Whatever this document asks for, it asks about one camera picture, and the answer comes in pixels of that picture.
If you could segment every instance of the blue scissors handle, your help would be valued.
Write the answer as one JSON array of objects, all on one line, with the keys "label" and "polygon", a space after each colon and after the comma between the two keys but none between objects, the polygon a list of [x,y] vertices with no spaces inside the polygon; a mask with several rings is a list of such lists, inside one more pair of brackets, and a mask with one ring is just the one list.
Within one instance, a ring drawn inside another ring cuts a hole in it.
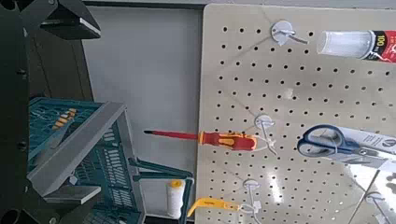
[{"label": "blue scissors handle", "polygon": [[[328,130],[333,132],[333,136],[322,136],[314,134],[323,130],[326,133]],[[329,124],[320,124],[308,129],[303,134],[297,148],[299,152],[306,157],[326,157],[334,153],[352,154],[360,146],[352,140],[346,140],[340,129]]]}]

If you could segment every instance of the plastic basket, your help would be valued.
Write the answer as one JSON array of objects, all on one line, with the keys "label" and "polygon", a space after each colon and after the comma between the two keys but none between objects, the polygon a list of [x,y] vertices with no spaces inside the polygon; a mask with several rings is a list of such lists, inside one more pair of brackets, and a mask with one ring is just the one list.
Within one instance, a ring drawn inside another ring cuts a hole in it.
[{"label": "plastic basket", "polygon": [[[61,137],[64,141],[100,106],[101,104],[93,102],[34,99],[30,103],[29,153],[46,150],[48,141],[59,137],[59,133],[63,131]],[[69,108],[77,110],[74,122],[65,130],[52,130],[55,121]],[[136,208],[127,165],[119,129],[117,123],[114,123],[75,170],[77,185],[102,188],[102,198],[84,223],[135,224],[137,222],[140,213]]]},{"label": "plastic basket", "polygon": [[83,123],[90,117],[101,104],[94,102],[81,102],[70,100],[54,100],[48,98],[35,98],[29,104],[29,162],[30,170],[34,168],[35,156],[49,147],[50,141],[63,137],[61,130],[53,130],[56,120],[70,108],[77,110],[74,122]]},{"label": "plastic basket", "polygon": [[130,220],[138,220],[139,213],[112,211],[106,208],[94,208],[87,215],[84,224],[129,224]]}]

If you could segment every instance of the white bottle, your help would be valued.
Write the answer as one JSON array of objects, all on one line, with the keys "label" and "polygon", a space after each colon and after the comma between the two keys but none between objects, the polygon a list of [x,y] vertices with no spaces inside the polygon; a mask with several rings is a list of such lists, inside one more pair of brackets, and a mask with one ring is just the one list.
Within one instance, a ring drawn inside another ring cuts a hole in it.
[{"label": "white bottle", "polygon": [[318,54],[387,63],[396,62],[396,31],[324,31]]}]

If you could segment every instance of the white roller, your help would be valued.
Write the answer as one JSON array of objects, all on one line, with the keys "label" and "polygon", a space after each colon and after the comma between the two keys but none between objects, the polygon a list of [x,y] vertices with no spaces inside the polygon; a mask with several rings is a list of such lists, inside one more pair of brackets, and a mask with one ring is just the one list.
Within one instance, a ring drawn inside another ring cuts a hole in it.
[{"label": "white roller", "polygon": [[169,217],[180,218],[185,186],[186,182],[184,180],[172,180],[166,185]]}]

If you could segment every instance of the yellow tool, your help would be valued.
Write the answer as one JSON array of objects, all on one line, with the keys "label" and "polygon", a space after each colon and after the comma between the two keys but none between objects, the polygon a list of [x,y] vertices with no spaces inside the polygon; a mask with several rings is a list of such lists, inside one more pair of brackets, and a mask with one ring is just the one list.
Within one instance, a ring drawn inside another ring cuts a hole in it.
[{"label": "yellow tool", "polygon": [[187,217],[190,217],[197,207],[214,207],[219,209],[233,210],[235,212],[241,209],[241,206],[236,203],[227,203],[220,199],[200,198],[190,208]]},{"label": "yellow tool", "polygon": [[56,120],[55,124],[52,126],[52,130],[57,130],[62,128],[70,119],[73,119],[76,115],[77,110],[75,108],[69,108],[66,112],[64,112],[58,120]]}]

